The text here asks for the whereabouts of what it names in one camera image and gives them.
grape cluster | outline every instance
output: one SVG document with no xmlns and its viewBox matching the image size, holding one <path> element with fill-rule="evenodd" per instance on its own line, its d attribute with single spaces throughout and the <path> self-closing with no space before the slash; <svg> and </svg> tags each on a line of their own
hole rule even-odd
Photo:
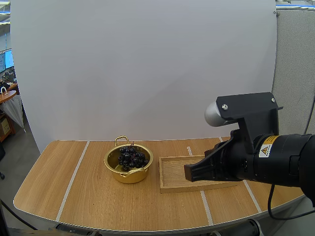
<svg viewBox="0 0 315 236">
<path fill-rule="evenodd" d="M 124 146 L 119 149 L 120 156 L 118 157 L 119 165 L 123 167 L 125 171 L 132 168 L 145 167 L 149 160 L 142 152 L 137 152 L 132 146 Z"/>
</svg>

umbrella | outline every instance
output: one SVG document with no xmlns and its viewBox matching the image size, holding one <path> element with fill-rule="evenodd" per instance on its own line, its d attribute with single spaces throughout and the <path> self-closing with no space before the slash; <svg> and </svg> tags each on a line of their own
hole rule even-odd
<svg viewBox="0 0 315 236">
<path fill-rule="evenodd" d="M 0 105 L 0 109 L 24 129 L 22 100 L 20 95 L 16 95 L 6 102 L 3 102 Z"/>
</svg>

white backdrop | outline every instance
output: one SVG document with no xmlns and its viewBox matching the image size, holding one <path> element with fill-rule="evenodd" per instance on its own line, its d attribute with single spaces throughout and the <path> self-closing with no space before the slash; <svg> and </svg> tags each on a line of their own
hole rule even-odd
<svg viewBox="0 0 315 236">
<path fill-rule="evenodd" d="M 274 10 L 274 0 L 12 1 L 15 70 L 39 150 L 57 139 L 229 135 L 205 108 L 271 91 Z"/>
</svg>

cardboard box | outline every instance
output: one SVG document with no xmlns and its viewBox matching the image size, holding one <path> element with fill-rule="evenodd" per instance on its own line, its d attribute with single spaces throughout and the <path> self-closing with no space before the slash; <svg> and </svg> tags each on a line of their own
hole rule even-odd
<svg viewBox="0 0 315 236">
<path fill-rule="evenodd" d="M 8 120 L 3 118 L 0 120 L 0 136 L 6 135 L 10 131 Z"/>
</svg>

wooden tray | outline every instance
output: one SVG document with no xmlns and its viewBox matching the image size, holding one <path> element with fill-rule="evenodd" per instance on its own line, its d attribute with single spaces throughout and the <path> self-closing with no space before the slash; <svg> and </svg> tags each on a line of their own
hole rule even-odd
<svg viewBox="0 0 315 236">
<path fill-rule="evenodd" d="M 158 160 L 160 193 L 200 191 L 237 185 L 237 182 L 186 180 L 184 165 L 197 163 L 203 158 L 204 155 L 160 157 Z"/>
</svg>

